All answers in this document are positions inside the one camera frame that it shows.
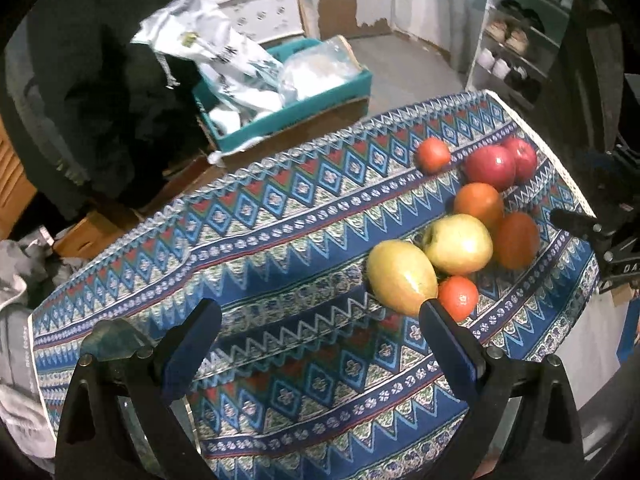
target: white storage box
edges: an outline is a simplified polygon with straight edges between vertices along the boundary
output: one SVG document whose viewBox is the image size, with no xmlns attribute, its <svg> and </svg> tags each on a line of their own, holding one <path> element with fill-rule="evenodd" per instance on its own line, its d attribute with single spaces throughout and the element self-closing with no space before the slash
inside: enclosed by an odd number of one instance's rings
<svg viewBox="0 0 640 480">
<path fill-rule="evenodd" d="M 257 43 L 305 33 L 298 0 L 219 0 L 234 28 Z"/>
</svg>

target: gray floor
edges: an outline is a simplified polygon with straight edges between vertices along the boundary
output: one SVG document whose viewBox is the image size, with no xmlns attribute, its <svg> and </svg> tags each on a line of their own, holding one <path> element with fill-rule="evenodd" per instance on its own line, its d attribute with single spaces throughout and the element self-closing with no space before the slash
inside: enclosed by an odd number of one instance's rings
<svg viewBox="0 0 640 480">
<path fill-rule="evenodd" d="M 358 61 L 373 72 L 372 116 L 463 89 L 442 56 L 420 43 L 394 35 L 357 38 L 349 43 Z"/>
</svg>

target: brown patch on door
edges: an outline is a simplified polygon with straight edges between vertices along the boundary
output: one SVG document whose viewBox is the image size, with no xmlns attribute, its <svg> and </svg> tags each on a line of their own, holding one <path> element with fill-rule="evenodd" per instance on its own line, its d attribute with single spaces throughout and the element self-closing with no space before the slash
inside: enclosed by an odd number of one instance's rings
<svg viewBox="0 0 640 480">
<path fill-rule="evenodd" d="M 373 25 L 368 23 L 358 25 L 357 9 L 358 0 L 319 0 L 318 28 L 320 29 L 320 38 L 327 40 L 337 34 L 347 38 L 357 38 L 391 33 L 391 28 L 385 18 L 380 18 Z"/>
</svg>

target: table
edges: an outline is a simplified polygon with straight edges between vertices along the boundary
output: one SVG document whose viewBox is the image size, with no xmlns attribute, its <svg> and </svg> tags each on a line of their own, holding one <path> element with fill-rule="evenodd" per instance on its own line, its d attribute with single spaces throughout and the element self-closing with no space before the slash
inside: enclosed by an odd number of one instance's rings
<svg viewBox="0 0 640 480">
<path fill-rule="evenodd" d="M 455 399 L 418 322 L 369 294 L 376 243 L 414 240 L 444 215 L 474 149 L 523 136 L 538 169 L 508 190 L 537 222 L 525 272 L 489 265 L 464 322 L 484 344 L 540 360 L 574 325 L 596 283 L 588 245 L 548 221 L 591 210 L 546 144 L 491 92 L 411 105 L 306 142 L 175 200 L 56 290 L 30 318 L 42 400 L 57 431 L 82 338 L 126 316 L 154 339 L 201 298 L 223 330 L 188 396 L 202 453 L 226 478 L 396 478 L 446 446 Z M 412 152 L 445 139 L 452 168 L 424 176 Z"/>
</svg>

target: yellow apple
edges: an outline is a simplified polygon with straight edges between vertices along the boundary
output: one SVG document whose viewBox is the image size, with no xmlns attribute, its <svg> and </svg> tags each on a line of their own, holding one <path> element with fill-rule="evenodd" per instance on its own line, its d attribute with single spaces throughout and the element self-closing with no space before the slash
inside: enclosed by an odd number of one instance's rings
<svg viewBox="0 0 640 480">
<path fill-rule="evenodd" d="M 487 228 L 471 215 L 452 215 L 429 224 L 422 248 L 431 263 L 454 276 L 482 269 L 494 254 Z"/>
<path fill-rule="evenodd" d="M 433 266 L 411 242 L 380 242 L 369 254 L 367 275 L 376 299 L 406 316 L 418 316 L 425 300 L 438 297 Z"/>
</svg>

